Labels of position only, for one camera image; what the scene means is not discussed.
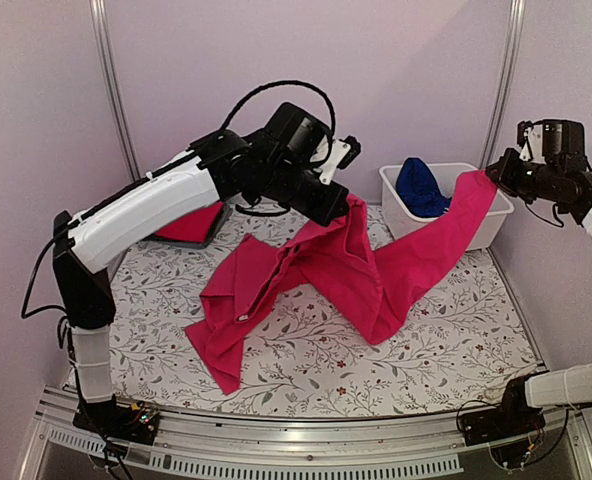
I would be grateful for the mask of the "pink garment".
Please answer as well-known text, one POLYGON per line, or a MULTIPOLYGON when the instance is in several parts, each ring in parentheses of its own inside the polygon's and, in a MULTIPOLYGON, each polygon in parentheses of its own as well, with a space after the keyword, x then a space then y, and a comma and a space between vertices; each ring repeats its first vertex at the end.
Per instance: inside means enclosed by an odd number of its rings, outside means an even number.
POLYGON ((251 234, 213 272, 200 295, 205 318, 185 332, 222 393, 239 389, 245 337, 277 296, 312 285, 370 345, 391 338, 414 303, 460 261, 496 186, 477 170, 459 178, 453 218, 443 218, 372 249, 367 205, 349 195, 349 212, 329 226, 307 222, 281 247, 251 234))

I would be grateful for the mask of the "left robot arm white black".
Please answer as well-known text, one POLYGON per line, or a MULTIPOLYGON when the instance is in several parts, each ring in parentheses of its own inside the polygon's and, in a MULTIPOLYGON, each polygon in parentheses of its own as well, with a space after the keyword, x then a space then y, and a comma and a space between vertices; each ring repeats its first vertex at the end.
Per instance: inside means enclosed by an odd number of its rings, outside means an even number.
POLYGON ((42 255, 52 260, 61 296, 57 338, 75 375, 74 425, 106 443, 150 445, 157 436, 155 407, 120 405, 111 382, 116 307, 107 269, 118 255, 181 217, 235 196, 251 205, 269 199, 283 212, 326 226, 348 210, 348 191, 334 175, 360 150, 354 137, 337 137, 334 122, 285 102, 248 135, 222 124, 97 205, 59 213, 42 255))

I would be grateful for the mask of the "magenta t-shirt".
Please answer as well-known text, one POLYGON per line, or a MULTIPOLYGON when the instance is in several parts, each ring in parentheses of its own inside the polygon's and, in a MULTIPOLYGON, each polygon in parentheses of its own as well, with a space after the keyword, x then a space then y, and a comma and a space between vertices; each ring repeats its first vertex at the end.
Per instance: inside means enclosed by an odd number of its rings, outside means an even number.
POLYGON ((154 236, 172 241, 203 243, 219 220, 223 209, 222 202, 199 209, 159 229, 154 236))

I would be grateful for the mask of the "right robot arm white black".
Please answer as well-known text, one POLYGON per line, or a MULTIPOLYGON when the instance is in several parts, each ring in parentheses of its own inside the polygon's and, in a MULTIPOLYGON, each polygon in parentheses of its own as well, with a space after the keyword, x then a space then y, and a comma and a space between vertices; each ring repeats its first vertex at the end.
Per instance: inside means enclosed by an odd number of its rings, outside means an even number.
MULTIPOLYGON (((485 173, 500 191, 531 206, 550 202, 549 224, 562 227, 568 214, 587 234, 575 247, 563 248, 549 236, 536 236, 520 217, 509 221, 492 244, 501 272, 509 281, 529 330, 550 354, 553 343, 578 346, 592 326, 592 279, 581 261, 592 265, 592 170, 580 148, 571 154, 547 154, 535 162, 528 152, 505 150, 485 173), (571 339, 563 340, 564 334, 571 339)), ((592 363, 523 375, 505 387, 490 421, 491 435, 513 436, 541 417, 547 407, 592 407, 592 363)))

